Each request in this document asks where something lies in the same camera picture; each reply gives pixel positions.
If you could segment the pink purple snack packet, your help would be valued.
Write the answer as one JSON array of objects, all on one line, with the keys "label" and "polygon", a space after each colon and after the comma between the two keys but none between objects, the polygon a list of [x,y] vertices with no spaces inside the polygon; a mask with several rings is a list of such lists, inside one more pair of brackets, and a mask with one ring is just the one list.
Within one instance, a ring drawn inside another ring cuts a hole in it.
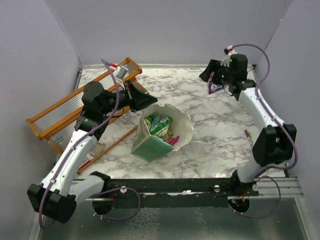
[{"label": "pink purple snack packet", "polygon": [[214,75],[215,75],[215,72],[212,71],[210,73],[210,75],[209,75],[209,78],[208,78],[208,82],[207,82],[207,90],[208,91],[207,92],[208,92],[209,95],[214,94],[214,93],[216,93],[216,92],[218,92],[218,91],[220,91],[220,90],[222,90],[224,88],[223,85],[219,85],[219,84],[214,84],[213,83]]}]

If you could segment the green snack packet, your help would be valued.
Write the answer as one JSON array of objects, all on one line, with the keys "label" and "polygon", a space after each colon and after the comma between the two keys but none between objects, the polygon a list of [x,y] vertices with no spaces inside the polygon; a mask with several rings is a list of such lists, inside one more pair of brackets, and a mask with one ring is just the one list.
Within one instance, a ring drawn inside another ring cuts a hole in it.
[{"label": "green snack packet", "polygon": [[166,116],[159,120],[157,123],[152,125],[149,129],[149,132],[153,136],[163,137],[169,130],[170,124],[172,123],[173,118],[171,116]]}]

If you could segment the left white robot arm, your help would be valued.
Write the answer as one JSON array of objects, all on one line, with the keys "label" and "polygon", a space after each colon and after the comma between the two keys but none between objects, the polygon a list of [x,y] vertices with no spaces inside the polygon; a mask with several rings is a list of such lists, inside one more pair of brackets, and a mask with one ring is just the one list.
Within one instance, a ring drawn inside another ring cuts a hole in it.
[{"label": "left white robot arm", "polygon": [[70,220],[78,204],[91,196],[103,198],[110,193],[109,177],[102,173],[93,173],[78,184],[72,182],[116,111],[129,107],[132,112],[137,112],[157,101],[155,96],[142,92],[129,80],[124,83],[123,90],[117,87],[115,92],[104,89],[98,81],[84,86],[83,109],[67,147],[41,183],[31,184],[27,190],[41,228],[44,228],[44,216],[64,224]]}]

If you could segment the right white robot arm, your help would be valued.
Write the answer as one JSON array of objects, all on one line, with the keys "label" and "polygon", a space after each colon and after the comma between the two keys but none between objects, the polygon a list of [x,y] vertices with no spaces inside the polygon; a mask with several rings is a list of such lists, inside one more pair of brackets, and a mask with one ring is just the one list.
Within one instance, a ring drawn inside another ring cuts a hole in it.
[{"label": "right white robot arm", "polygon": [[248,59],[244,54],[227,55],[222,61],[211,59],[199,75],[206,83],[227,86],[231,96],[239,101],[250,114],[260,133],[252,147],[253,159],[235,172],[237,179],[230,182],[229,189],[240,196],[265,170],[279,168],[290,160],[297,129],[285,123],[264,100],[255,80],[248,78]]}]

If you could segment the green paper gift bag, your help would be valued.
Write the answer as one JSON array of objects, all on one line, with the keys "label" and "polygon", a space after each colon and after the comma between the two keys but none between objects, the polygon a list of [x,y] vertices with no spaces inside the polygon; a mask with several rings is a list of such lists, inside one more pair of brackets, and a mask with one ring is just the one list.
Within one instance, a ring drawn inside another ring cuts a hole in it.
[{"label": "green paper gift bag", "polygon": [[194,133],[189,115],[168,103],[153,104],[142,112],[131,154],[152,162],[187,145]]}]

